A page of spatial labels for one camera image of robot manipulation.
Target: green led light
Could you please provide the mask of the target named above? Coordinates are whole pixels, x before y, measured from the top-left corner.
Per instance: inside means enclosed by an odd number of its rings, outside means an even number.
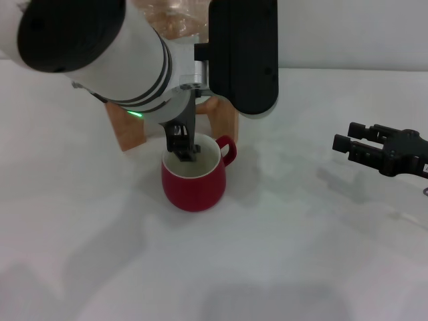
[[[128,112],[128,113],[130,113],[131,115],[134,115],[134,116],[142,117],[142,114],[139,114],[137,112]]]

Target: wooden stand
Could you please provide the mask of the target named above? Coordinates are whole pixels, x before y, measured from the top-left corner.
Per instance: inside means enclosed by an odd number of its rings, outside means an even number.
[[[147,141],[144,133],[144,119],[127,113],[111,102],[106,104],[106,110],[122,151],[130,150]],[[197,114],[208,115],[211,137],[219,138],[227,135],[237,142],[239,114],[230,102],[213,97],[198,105],[196,111]]]

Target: red mug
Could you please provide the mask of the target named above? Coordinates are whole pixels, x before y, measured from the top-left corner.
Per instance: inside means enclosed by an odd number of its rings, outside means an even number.
[[[213,140],[196,134],[195,144],[201,146],[196,162],[180,162],[175,154],[165,151],[162,157],[162,185],[169,201],[188,212],[211,208],[226,189],[225,167],[236,158],[235,142],[228,136]],[[223,157],[221,148],[229,145]]]

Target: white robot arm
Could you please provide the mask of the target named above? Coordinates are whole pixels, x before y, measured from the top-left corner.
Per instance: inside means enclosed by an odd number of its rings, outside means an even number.
[[[245,18],[229,21],[238,6]],[[163,39],[130,0],[0,0],[0,50],[143,113],[164,126],[169,151],[193,161],[195,97],[225,97],[248,115],[266,113],[278,97],[276,0],[214,0],[209,14],[210,44],[181,45]],[[257,22],[257,32],[241,28]]]

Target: mug handle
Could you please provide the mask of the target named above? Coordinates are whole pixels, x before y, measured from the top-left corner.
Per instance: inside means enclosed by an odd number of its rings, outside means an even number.
[[[219,145],[220,149],[229,145],[229,152],[223,157],[225,166],[229,166],[235,160],[237,155],[235,142],[228,136],[222,136],[216,140],[216,143]]]

